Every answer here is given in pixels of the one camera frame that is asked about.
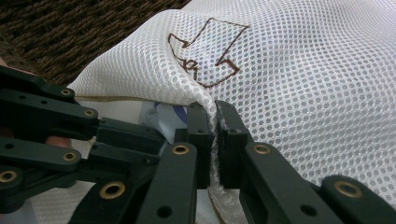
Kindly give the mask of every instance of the white cloth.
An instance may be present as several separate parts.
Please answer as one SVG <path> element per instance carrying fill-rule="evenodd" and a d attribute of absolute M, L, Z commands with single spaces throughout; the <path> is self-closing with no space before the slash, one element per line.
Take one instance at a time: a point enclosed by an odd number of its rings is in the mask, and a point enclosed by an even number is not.
<path fill-rule="evenodd" d="M 395 40 L 392 0 L 192 0 L 151 18 L 70 87 L 84 97 L 196 101 L 213 131 L 214 102 L 227 101 L 302 177 L 349 175 L 394 205 Z M 218 170 L 213 146 L 211 197 L 226 222 L 242 223 Z"/>

